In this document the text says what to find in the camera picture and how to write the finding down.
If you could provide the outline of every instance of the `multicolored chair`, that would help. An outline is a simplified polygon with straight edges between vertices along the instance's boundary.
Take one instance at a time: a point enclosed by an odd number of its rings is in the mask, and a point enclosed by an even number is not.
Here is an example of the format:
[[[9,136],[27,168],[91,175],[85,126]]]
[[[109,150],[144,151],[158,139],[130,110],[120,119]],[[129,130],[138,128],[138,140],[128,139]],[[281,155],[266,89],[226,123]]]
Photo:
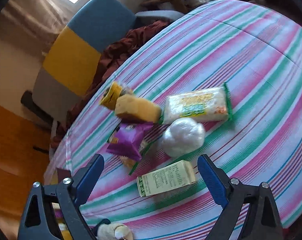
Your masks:
[[[60,122],[89,88],[104,49],[145,20],[182,17],[176,11],[133,14],[117,0],[90,0],[60,33],[41,68],[33,102]]]

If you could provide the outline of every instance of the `wooden floor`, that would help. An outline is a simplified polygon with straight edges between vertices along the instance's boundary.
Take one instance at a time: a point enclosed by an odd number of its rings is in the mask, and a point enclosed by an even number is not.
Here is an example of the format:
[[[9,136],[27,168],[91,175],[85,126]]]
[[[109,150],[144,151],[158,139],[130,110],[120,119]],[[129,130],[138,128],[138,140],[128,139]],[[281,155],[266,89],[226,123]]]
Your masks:
[[[20,216],[29,190],[43,181],[50,133],[0,106],[0,228],[9,240],[17,238]]]

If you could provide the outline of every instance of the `plush toy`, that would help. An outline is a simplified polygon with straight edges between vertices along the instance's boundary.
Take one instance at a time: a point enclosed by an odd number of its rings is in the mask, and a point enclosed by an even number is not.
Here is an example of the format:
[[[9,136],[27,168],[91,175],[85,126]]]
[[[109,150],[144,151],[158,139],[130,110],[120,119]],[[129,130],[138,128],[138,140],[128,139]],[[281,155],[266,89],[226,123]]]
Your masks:
[[[162,135],[162,148],[171,157],[193,152],[204,143],[205,129],[201,123],[184,117],[175,120]]]
[[[131,229],[124,224],[111,223],[99,225],[98,240],[133,240]]]

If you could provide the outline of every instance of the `silver bolt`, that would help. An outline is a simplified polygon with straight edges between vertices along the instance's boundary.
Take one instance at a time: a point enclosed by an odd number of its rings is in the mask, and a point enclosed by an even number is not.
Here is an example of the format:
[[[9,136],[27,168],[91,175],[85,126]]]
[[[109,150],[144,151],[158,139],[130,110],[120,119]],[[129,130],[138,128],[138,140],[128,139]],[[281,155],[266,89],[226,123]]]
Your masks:
[[[40,186],[40,182],[36,181],[32,186],[33,187],[39,187]]]
[[[231,183],[234,184],[234,185],[238,185],[240,182],[238,181],[238,179],[232,178]]]
[[[268,187],[269,187],[269,184],[267,184],[266,182],[262,182],[262,187],[268,188]]]
[[[69,184],[71,182],[71,179],[70,178],[65,178],[62,182],[64,184]]]

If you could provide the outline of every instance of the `purple package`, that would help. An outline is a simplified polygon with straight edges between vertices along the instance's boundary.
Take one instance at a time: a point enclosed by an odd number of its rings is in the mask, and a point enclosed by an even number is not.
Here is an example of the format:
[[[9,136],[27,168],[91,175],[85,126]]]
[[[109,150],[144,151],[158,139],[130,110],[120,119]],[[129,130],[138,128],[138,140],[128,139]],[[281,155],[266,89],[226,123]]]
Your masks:
[[[120,123],[107,141],[109,145],[106,152],[141,161],[140,153],[147,146],[143,138],[152,127],[152,122]]]

